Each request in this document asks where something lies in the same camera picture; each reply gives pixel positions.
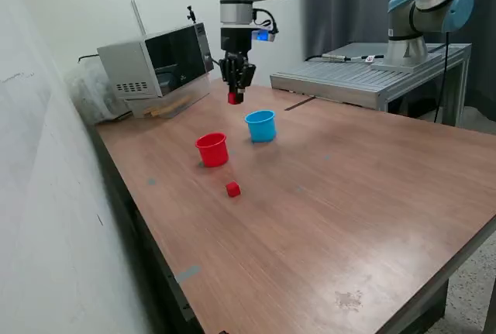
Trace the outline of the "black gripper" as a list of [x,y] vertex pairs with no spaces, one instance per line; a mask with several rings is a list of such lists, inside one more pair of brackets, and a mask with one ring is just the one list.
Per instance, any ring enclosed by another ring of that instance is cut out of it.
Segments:
[[[251,28],[221,28],[221,49],[224,51],[224,57],[219,60],[219,66],[222,79],[229,86],[229,93],[236,93],[236,58],[249,60],[252,32]],[[238,102],[243,102],[245,90],[251,85],[255,71],[254,64],[245,63],[242,66],[237,81],[236,100]]]

